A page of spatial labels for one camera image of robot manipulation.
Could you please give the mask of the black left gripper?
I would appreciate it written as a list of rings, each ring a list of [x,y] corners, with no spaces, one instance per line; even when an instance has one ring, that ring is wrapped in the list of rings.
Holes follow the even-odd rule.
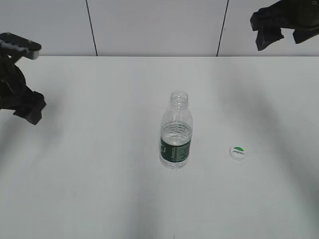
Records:
[[[0,54],[0,108],[14,110],[14,115],[36,125],[42,119],[42,110],[46,107],[44,95],[32,91],[26,84],[22,71],[16,66],[21,58]],[[24,106],[29,96],[29,106]]]

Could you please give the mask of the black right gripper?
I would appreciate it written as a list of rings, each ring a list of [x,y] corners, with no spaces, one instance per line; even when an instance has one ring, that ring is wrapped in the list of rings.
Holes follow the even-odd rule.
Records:
[[[280,0],[254,12],[250,18],[253,31],[258,30],[258,51],[284,38],[280,28],[295,29],[296,44],[319,34],[319,2],[317,0]]]

